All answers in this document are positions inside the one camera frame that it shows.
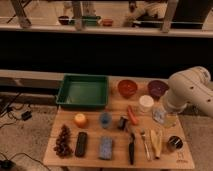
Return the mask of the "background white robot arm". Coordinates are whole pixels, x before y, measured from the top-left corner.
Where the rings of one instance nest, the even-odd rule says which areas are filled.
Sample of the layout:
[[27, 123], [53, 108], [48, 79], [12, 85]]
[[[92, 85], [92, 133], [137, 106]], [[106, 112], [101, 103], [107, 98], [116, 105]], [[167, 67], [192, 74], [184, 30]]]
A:
[[124, 17], [123, 27], [131, 27], [133, 22], [146, 17], [148, 21], [161, 21], [164, 19], [167, 0], [130, 0], [128, 2], [129, 11]]

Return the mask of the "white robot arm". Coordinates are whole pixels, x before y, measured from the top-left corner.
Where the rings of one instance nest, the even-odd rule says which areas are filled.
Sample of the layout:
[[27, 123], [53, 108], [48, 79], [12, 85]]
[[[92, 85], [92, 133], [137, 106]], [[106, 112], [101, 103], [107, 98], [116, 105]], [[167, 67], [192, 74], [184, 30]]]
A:
[[162, 97], [164, 109], [168, 113], [181, 113], [191, 103], [213, 118], [213, 91], [207, 87], [210, 80], [210, 72], [201, 66], [172, 74], [169, 89]]

